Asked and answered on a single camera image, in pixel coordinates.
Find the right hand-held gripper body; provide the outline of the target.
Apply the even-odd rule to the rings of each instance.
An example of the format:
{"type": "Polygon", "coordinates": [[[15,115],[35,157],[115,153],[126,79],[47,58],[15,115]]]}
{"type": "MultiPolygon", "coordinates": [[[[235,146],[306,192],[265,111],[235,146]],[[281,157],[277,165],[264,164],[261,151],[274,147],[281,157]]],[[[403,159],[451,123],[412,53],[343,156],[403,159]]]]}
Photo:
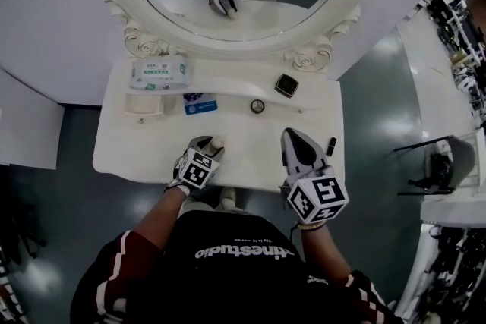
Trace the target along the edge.
{"type": "Polygon", "coordinates": [[[318,223],[336,218],[349,203],[345,185],[331,165],[291,167],[284,165],[287,177],[280,187],[286,202],[300,223],[318,223]]]}

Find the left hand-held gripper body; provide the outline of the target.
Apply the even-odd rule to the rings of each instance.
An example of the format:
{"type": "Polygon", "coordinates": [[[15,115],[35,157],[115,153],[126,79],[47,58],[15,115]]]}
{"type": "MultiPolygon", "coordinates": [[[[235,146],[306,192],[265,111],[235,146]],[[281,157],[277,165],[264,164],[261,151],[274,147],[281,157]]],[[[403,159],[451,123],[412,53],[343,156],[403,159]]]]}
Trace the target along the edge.
{"type": "Polygon", "coordinates": [[[193,189],[204,188],[219,168],[218,162],[196,149],[187,148],[182,157],[179,177],[193,189]]]}

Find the white ornate dressing table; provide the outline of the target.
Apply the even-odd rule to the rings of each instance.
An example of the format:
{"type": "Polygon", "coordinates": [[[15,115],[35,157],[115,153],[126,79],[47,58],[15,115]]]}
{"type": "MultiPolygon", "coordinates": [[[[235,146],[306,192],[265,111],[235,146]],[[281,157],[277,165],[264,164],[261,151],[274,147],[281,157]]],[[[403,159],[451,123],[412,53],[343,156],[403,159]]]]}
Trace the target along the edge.
{"type": "Polygon", "coordinates": [[[96,134],[93,167],[129,181],[155,184],[172,179],[176,160],[189,141],[202,135],[219,136],[225,141],[225,154],[213,183],[220,186],[278,191],[286,178],[282,165],[280,137],[291,127],[321,146],[330,138],[337,145],[329,162],[336,176],[345,173],[344,125],[341,86],[322,73],[292,71],[298,89],[292,98],[278,94],[275,84],[283,68],[262,63],[193,61],[191,90],[216,97],[217,110],[186,115],[181,91],[159,91],[163,97],[161,119],[138,124],[125,115],[126,94],[152,95],[133,91],[128,86],[132,63],[114,63],[96,134]],[[266,106],[256,115],[250,104],[254,99],[302,108],[333,108],[331,112],[292,113],[266,106]]]}

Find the small dark square box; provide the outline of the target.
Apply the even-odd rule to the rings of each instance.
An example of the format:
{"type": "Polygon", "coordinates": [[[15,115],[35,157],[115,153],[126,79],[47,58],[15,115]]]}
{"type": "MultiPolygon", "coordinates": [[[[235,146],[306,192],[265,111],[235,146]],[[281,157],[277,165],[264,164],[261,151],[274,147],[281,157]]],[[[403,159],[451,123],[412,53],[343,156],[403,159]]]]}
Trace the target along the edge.
{"type": "Polygon", "coordinates": [[[299,82],[288,74],[281,74],[277,80],[274,90],[281,95],[292,98],[298,89],[299,82]]]}

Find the person's left forearm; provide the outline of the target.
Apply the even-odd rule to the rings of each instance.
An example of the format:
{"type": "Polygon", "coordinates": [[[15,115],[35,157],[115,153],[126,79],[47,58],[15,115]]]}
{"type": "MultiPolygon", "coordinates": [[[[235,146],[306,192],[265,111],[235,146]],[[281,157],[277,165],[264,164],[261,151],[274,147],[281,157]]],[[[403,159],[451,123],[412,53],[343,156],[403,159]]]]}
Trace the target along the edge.
{"type": "Polygon", "coordinates": [[[187,196],[180,187],[169,188],[164,192],[161,200],[137,224],[134,232],[158,249],[164,250],[186,199],[187,196]]]}

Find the person's right forearm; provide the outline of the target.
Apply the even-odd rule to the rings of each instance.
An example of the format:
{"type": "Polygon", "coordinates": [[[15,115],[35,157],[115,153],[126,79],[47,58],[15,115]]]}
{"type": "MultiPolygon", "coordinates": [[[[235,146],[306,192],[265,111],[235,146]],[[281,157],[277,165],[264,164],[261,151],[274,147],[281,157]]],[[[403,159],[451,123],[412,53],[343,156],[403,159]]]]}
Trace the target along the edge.
{"type": "Polygon", "coordinates": [[[314,230],[302,230],[301,242],[306,261],[328,282],[340,282],[351,274],[349,264],[325,224],[314,230]]]}

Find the person's left hand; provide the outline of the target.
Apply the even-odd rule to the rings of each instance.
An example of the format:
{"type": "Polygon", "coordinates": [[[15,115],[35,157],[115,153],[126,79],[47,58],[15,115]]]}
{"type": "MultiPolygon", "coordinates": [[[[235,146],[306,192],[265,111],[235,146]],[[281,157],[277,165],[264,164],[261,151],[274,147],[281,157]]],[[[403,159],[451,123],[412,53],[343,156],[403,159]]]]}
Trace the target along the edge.
{"type": "Polygon", "coordinates": [[[172,188],[177,188],[179,189],[186,197],[189,197],[192,190],[193,190],[193,187],[186,183],[185,181],[183,181],[180,177],[179,177],[179,172],[180,172],[180,169],[181,169],[181,163],[183,161],[183,157],[181,156],[177,161],[176,163],[174,164],[174,168],[173,168],[173,173],[172,173],[172,180],[166,185],[166,189],[165,189],[165,192],[167,192],[168,190],[172,189],[172,188]]]}

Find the person's left shoe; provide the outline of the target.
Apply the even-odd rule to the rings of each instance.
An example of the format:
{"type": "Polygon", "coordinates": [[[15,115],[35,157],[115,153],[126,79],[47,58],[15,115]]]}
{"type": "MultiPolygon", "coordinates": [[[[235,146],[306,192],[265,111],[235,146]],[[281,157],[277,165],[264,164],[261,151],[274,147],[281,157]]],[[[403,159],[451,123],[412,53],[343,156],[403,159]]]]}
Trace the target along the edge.
{"type": "Polygon", "coordinates": [[[193,212],[193,211],[208,211],[208,212],[213,212],[214,208],[205,202],[199,201],[195,197],[187,197],[180,208],[179,215],[183,215],[187,212],[193,212]]]}

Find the person's shoe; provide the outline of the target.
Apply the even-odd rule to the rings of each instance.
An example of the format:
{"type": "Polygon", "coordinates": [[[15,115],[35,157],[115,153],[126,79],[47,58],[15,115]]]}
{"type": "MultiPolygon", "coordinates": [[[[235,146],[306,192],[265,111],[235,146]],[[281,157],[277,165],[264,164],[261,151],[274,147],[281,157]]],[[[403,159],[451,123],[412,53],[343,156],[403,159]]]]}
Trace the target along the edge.
{"type": "Polygon", "coordinates": [[[183,215],[187,212],[193,212],[193,211],[208,211],[208,212],[213,212],[214,208],[205,202],[199,201],[195,197],[187,197],[180,208],[179,215],[183,215]]]}
{"type": "Polygon", "coordinates": [[[224,187],[220,196],[220,205],[224,210],[236,208],[236,192],[233,187],[224,187]]]}

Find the blue white flat packet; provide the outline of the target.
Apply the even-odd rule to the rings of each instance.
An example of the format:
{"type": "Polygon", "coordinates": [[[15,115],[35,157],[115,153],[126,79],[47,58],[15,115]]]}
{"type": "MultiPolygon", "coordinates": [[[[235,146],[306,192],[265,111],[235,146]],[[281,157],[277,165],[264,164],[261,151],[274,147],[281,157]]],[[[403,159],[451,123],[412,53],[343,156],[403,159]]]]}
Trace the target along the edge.
{"type": "Polygon", "coordinates": [[[196,115],[217,110],[216,97],[210,93],[186,93],[183,95],[186,115],[196,115]]]}

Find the person's right shoe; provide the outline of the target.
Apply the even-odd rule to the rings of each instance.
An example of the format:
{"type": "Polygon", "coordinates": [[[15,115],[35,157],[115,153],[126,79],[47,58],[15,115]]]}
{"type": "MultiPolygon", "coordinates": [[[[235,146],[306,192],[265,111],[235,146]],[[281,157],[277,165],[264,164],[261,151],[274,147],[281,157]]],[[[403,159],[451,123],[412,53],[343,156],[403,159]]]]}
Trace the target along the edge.
{"type": "Polygon", "coordinates": [[[220,196],[220,205],[224,210],[236,208],[236,192],[233,187],[224,187],[220,196]]]}

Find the white green wet wipes pack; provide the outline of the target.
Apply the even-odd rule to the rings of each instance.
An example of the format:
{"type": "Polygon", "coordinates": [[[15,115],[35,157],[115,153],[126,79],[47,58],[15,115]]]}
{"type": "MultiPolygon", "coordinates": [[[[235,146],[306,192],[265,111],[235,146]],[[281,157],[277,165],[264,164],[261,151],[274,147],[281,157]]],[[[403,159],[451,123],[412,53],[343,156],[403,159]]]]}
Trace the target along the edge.
{"type": "Polygon", "coordinates": [[[180,55],[141,58],[132,65],[128,86],[134,90],[180,90],[189,86],[189,70],[180,55]]]}

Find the pile of black gear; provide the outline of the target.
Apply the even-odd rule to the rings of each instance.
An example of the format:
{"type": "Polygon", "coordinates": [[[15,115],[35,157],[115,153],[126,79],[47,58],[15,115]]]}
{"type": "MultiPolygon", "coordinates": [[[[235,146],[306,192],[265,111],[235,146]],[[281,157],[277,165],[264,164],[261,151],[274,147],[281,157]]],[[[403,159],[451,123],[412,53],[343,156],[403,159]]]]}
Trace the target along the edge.
{"type": "Polygon", "coordinates": [[[486,228],[442,228],[425,295],[440,324],[486,324],[486,228]]]}

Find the white board panel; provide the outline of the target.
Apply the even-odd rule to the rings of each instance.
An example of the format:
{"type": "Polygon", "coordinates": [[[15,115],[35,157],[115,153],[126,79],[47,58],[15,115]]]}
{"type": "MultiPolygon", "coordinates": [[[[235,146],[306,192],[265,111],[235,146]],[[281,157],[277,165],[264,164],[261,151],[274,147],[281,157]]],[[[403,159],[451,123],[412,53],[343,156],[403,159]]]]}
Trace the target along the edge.
{"type": "Polygon", "coordinates": [[[0,165],[55,170],[64,113],[0,69],[0,165]]]}

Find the grey chair black frame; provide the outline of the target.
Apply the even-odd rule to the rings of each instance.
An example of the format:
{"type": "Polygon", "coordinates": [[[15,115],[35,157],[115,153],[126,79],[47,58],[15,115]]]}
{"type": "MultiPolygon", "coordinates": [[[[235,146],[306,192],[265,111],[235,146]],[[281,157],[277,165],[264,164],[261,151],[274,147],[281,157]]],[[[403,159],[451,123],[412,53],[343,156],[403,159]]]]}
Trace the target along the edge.
{"type": "Polygon", "coordinates": [[[421,189],[421,192],[401,192],[399,196],[436,196],[436,195],[450,195],[459,185],[466,179],[469,173],[472,172],[475,166],[475,149],[472,144],[465,140],[459,139],[453,135],[447,135],[445,137],[439,137],[433,140],[427,140],[421,143],[416,143],[408,146],[402,146],[395,148],[395,153],[403,150],[413,150],[426,148],[429,145],[437,146],[439,142],[445,142],[450,148],[450,160],[453,167],[453,175],[450,184],[447,187],[433,186],[426,188],[428,182],[428,176],[420,180],[408,180],[408,185],[421,189]]]}

